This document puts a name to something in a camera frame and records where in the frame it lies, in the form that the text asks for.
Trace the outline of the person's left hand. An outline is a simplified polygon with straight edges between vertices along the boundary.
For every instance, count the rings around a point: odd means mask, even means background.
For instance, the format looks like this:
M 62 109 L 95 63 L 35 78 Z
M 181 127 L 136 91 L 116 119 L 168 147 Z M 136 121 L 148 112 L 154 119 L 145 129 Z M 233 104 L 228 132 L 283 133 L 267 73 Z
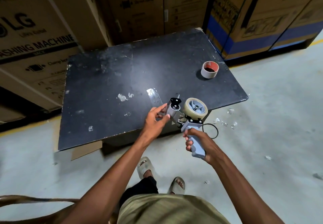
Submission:
M 142 132 L 138 138 L 138 140 L 142 142 L 145 147 L 149 146 L 149 144 L 161 134 L 163 129 L 158 129 L 155 125 L 156 115 L 162 115 L 166 110 L 167 103 L 159 107 L 152 107 L 147 114 Z

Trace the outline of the person's right hand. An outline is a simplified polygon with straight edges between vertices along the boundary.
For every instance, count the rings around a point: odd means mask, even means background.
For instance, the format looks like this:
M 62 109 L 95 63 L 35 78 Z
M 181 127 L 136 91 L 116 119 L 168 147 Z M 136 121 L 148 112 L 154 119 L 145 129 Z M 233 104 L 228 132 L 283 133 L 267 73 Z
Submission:
M 203 160 L 211 166 L 215 166 L 218 155 L 221 155 L 221 149 L 205 132 L 202 132 L 202 136 L 198 140 L 205 151 Z

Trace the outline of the person's right forearm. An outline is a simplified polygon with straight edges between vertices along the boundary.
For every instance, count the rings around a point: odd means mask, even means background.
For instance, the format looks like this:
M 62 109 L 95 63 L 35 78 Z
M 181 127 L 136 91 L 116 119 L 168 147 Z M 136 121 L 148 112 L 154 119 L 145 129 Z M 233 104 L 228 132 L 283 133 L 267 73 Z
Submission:
M 242 224 L 285 224 L 265 203 L 228 156 L 222 151 L 205 157 L 216 171 Z

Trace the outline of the person's left forearm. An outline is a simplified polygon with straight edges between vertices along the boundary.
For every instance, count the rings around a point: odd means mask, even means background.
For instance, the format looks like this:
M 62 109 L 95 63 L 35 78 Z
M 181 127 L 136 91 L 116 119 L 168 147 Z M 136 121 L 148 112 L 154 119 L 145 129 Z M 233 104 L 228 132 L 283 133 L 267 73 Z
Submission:
M 108 224 L 144 151 L 154 139 L 150 134 L 142 133 L 83 195 L 61 224 Z

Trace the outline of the clear packing tape roll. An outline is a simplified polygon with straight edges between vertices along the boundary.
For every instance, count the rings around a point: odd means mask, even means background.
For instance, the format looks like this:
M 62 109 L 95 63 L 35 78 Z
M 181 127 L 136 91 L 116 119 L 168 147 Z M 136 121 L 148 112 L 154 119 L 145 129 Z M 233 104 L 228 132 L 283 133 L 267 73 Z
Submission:
M 208 108 L 200 99 L 188 98 L 182 112 L 193 120 L 203 120 L 208 115 Z

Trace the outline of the flat clear tape strip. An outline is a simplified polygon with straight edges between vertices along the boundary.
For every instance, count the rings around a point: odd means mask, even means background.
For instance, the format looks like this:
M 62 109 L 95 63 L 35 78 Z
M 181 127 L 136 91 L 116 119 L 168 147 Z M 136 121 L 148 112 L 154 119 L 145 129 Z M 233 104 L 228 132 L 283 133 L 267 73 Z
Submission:
M 163 104 L 157 90 L 155 88 L 149 88 L 146 90 L 149 99 L 154 107 L 158 107 Z

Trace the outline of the beige sandal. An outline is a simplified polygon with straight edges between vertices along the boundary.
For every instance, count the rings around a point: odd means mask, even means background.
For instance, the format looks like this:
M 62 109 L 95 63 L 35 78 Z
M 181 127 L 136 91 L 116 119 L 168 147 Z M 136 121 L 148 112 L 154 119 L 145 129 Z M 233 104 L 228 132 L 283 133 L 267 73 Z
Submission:
M 181 177 L 175 177 L 172 181 L 170 188 L 169 188 L 169 194 L 177 194 L 177 195 L 184 195 L 185 193 L 185 182 Z
M 137 165 L 137 172 L 140 180 L 152 176 L 153 166 L 148 157 L 142 157 Z

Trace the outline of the black table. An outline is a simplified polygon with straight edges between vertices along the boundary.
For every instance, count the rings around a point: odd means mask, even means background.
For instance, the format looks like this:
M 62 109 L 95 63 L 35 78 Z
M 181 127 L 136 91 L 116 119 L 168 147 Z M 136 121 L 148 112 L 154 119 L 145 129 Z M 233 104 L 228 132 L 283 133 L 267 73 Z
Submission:
M 204 62 L 218 63 L 213 79 Z M 58 151 L 110 139 L 132 143 L 154 107 L 146 92 L 163 102 L 180 95 L 200 99 L 208 110 L 248 100 L 248 95 L 208 37 L 198 29 L 135 41 L 72 56 L 67 65 Z M 121 102 L 118 94 L 127 97 Z

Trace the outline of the empty cardboard tape core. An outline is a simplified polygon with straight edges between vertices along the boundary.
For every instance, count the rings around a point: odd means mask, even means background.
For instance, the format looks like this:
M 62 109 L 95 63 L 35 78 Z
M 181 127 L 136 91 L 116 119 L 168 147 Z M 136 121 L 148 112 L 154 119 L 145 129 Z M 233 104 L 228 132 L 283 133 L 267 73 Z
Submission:
M 201 68 L 201 75 L 206 79 L 213 79 L 219 71 L 219 65 L 213 61 L 206 61 Z

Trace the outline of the black shorts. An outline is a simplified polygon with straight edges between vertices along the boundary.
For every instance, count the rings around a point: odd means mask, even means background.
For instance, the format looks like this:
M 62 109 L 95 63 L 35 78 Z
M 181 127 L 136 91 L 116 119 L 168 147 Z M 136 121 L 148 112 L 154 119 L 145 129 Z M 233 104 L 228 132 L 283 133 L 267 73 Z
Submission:
M 139 183 L 125 190 L 122 194 L 119 207 L 121 206 L 131 197 L 140 194 L 158 194 L 157 182 L 153 176 L 148 176 L 143 178 Z

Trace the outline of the olive shirt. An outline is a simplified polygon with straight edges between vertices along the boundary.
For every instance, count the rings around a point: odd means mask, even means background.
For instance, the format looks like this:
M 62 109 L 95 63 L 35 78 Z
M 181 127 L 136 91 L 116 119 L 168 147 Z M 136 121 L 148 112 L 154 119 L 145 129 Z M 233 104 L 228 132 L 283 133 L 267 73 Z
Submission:
M 121 206 L 117 224 L 231 224 L 212 204 L 193 195 L 140 194 Z

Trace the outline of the dark brown cardboard appliance box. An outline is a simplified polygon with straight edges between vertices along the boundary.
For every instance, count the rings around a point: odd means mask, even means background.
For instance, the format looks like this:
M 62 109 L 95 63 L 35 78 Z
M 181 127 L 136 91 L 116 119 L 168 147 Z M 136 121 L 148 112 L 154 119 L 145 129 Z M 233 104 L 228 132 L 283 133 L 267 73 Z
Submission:
M 164 0 L 99 0 L 115 43 L 164 35 Z

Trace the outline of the brown cardboard box white label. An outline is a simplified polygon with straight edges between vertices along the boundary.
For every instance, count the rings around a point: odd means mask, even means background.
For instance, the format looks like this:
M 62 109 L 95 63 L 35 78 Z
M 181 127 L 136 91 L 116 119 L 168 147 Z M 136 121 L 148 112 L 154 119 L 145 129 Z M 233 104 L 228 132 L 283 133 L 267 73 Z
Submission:
M 164 0 L 164 32 L 202 28 L 208 0 Z

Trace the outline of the cardboard box with blue band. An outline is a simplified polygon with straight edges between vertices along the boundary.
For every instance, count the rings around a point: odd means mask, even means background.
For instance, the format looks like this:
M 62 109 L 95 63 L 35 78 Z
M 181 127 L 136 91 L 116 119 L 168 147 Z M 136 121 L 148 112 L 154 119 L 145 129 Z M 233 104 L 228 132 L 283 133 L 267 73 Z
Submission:
M 209 40 L 224 60 L 268 51 L 311 0 L 213 0 Z
M 323 2 L 312 1 L 280 35 L 269 51 L 302 43 L 315 37 L 322 29 Z

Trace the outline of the large brown cardboard appliance box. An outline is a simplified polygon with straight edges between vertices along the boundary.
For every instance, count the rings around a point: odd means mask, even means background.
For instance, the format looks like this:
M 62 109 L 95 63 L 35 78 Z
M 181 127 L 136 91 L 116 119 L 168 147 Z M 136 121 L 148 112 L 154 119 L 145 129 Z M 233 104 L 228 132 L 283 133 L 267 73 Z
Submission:
M 109 44 L 95 0 L 0 0 L 0 87 L 46 110 L 63 104 L 69 57 Z

